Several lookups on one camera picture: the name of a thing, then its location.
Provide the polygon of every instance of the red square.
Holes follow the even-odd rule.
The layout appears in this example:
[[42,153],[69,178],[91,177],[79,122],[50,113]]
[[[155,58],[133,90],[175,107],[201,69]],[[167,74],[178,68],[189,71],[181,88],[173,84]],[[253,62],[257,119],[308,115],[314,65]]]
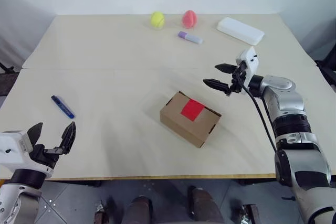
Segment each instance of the red square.
[[183,107],[181,114],[191,121],[195,121],[205,106],[193,99],[190,99]]

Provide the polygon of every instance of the floor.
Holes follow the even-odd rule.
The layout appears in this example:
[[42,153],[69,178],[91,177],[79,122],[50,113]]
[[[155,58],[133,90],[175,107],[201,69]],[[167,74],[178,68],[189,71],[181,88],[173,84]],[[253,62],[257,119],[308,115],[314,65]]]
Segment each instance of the floor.
[[240,203],[256,204],[263,224],[303,223],[296,202],[281,199],[292,196],[287,187],[277,182],[242,186],[231,179],[110,180],[100,187],[45,182],[35,223],[93,224],[96,206],[102,200],[109,207],[110,223],[119,224],[126,207],[138,195],[152,199],[155,223],[192,221],[186,212],[191,185],[213,196],[225,223],[234,223],[231,207]]

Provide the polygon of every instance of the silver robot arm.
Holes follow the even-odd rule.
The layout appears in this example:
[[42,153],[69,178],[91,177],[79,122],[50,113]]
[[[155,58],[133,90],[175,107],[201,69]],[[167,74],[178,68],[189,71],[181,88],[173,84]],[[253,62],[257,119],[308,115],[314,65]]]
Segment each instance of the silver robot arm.
[[45,178],[50,178],[58,158],[68,154],[76,135],[72,122],[62,135],[59,147],[45,149],[36,144],[42,130],[42,123],[28,130],[0,133],[0,164],[13,175],[0,188],[0,224],[34,223],[40,188]]
[[238,66],[220,64],[218,70],[232,74],[232,85],[203,80],[213,89],[248,92],[261,98],[268,109],[275,134],[277,180],[291,188],[306,224],[336,223],[336,189],[330,187],[331,172],[319,142],[311,132],[301,95],[294,82],[275,76],[255,75],[258,58],[253,48],[236,60]]

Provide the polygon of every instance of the pink ball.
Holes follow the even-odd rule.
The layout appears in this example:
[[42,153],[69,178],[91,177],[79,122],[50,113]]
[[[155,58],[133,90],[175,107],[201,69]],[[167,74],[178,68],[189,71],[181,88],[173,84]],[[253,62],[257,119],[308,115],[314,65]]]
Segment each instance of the pink ball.
[[193,10],[187,10],[182,17],[182,24],[185,28],[192,28],[197,23],[197,16]]

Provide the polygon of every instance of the yellow tennis ball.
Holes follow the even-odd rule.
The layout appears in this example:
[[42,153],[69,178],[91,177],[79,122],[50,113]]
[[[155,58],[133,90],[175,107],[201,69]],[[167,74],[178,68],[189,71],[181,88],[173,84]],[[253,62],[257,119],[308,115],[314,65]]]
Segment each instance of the yellow tennis ball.
[[152,26],[156,28],[162,28],[164,25],[164,16],[162,12],[154,12],[151,18]]

